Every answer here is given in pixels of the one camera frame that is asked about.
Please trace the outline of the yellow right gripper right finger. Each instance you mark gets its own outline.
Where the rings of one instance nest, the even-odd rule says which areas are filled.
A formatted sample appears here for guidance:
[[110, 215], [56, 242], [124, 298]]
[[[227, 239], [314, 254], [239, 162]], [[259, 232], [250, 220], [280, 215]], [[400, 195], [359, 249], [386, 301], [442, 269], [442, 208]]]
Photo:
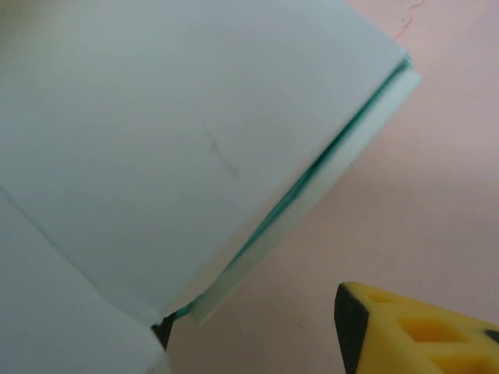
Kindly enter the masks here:
[[497, 325], [366, 284], [339, 284], [334, 323], [347, 373], [498, 372]]

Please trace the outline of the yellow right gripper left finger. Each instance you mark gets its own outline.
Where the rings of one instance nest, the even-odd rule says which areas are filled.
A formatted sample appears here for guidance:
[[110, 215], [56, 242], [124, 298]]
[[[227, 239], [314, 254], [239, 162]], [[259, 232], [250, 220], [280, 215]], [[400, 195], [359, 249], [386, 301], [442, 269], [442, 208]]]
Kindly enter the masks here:
[[168, 342], [171, 335], [172, 327], [174, 324], [174, 314], [171, 314], [165, 318], [160, 323], [155, 323], [151, 326], [151, 330], [155, 337], [161, 344], [162, 348], [166, 351], [168, 349]]

